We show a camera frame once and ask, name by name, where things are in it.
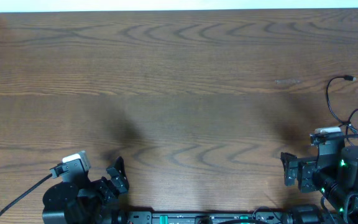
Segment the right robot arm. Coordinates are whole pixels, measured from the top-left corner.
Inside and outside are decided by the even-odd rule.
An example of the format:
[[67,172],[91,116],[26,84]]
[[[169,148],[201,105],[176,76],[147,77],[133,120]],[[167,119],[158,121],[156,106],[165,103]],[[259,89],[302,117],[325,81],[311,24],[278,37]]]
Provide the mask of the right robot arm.
[[358,223],[358,146],[346,146],[342,136],[313,135],[311,143],[318,148],[316,157],[298,158],[281,153],[284,183],[287,186],[296,184],[302,193],[320,192],[338,217],[308,205],[293,208],[283,222]]

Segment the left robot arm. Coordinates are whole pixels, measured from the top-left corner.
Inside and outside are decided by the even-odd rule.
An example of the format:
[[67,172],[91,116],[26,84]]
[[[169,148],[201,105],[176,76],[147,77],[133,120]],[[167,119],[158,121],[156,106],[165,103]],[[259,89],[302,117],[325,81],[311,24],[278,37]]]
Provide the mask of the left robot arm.
[[129,182],[124,159],[119,156],[106,172],[110,178],[91,181],[91,165],[84,151],[64,157],[50,169],[53,178],[62,182],[50,187],[43,196],[42,219],[50,224],[128,222],[127,213],[119,208],[119,196],[128,193]]

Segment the clear tape patch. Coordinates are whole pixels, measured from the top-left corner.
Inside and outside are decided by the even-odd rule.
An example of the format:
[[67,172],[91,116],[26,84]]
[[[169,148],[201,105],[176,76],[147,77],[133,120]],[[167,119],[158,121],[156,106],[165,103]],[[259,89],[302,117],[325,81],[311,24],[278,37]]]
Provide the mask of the clear tape patch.
[[294,85],[294,84],[301,83],[301,80],[297,80],[297,79],[281,79],[281,80],[276,80],[275,83],[278,84],[278,85]]

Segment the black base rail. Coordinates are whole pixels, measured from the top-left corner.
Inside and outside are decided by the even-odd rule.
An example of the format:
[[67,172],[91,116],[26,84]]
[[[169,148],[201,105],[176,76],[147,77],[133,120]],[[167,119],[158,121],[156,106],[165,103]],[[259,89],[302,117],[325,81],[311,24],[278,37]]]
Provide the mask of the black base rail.
[[127,212],[127,224],[198,224],[222,223],[230,220],[258,220],[265,223],[282,223],[281,212],[259,210],[245,213],[178,213],[178,212]]

